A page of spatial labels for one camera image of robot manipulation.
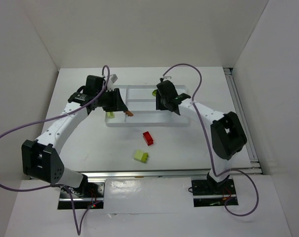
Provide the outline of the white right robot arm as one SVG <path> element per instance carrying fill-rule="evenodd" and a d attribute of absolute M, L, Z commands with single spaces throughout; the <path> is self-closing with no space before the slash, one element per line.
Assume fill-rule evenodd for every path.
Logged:
<path fill-rule="evenodd" d="M 247 143 L 237 114 L 225 114 L 194 102 L 188 94 L 178 94 L 175 85 L 164 79 L 157 84 L 156 109 L 168 110 L 200 123 L 211 157 L 212 167 L 207 174 L 207 181 L 213 189 L 223 186 L 231 170 L 230 160 Z"/>

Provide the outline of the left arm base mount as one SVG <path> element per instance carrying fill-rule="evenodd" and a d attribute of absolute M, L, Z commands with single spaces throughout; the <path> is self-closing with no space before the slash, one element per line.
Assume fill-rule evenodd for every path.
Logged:
<path fill-rule="evenodd" d="M 104 190 L 105 181 L 89 182 L 88 188 L 83 193 L 78 190 L 69 188 L 72 194 L 75 209 L 87 209 L 91 205 L 91 209 L 103 209 L 104 207 Z M 70 194 L 63 187 L 60 190 L 58 200 L 58 210 L 72 209 Z"/>

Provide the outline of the red lego brick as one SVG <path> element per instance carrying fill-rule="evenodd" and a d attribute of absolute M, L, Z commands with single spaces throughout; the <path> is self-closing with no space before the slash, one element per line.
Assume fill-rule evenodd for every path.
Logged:
<path fill-rule="evenodd" d="M 148 146 L 154 144 L 154 139 L 152 138 L 151 134 L 148 131 L 143 133 L 143 138 Z"/>

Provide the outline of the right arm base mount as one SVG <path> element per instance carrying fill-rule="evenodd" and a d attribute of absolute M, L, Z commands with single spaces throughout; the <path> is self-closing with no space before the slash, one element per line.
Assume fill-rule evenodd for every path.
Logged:
<path fill-rule="evenodd" d="M 230 176 L 220 183 L 213 181 L 209 175 L 206 179 L 191 181 L 188 192 L 193 195 L 194 207 L 214 207 L 238 205 L 235 183 Z"/>

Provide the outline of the pale and lime green lego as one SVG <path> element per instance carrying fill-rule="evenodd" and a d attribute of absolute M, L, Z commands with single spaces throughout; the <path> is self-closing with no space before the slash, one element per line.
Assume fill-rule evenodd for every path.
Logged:
<path fill-rule="evenodd" d="M 149 158 L 149 154 L 147 152 L 142 151 L 142 150 L 136 150 L 134 152 L 134 155 L 133 155 L 133 159 L 135 161 L 138 161 L 138 162 L 141 162 L 141 163 L 146 163 L 148 158 Z"/>

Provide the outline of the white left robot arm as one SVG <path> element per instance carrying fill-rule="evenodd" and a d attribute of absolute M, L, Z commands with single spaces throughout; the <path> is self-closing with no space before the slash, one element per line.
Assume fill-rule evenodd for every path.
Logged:
<path fill-rule="evenodd" d="M 88 177 L 66 168 L 59 155 L 73 131 L 96 108 L 131 115 L 120 90 L 114 87 L 117 79 L 116 75 L 110 75 L 109 80 L 87 76 L 85 85 L 69 97 L 61 117 L 34 141 L 22 144 L 24 174 L 52 185 L 67 186 L 81 195 L 92 188 Z"/>

